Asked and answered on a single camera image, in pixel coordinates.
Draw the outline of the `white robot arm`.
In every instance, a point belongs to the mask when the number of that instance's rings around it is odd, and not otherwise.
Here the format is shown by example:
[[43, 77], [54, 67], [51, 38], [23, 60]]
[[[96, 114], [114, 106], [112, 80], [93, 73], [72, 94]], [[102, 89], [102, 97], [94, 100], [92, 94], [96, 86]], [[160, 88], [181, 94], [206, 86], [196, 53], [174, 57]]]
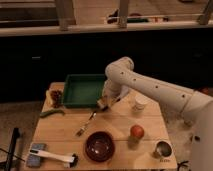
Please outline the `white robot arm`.
[[134, 62], [122, 57], [105, 68], [103, 95], [107, 103], [120, 95], [123, 87], [178, 111], [195, 126], [189, 158], [190, 171], [213, 171], [213, 97], [197, 90], [168, 83], [134, 72]]

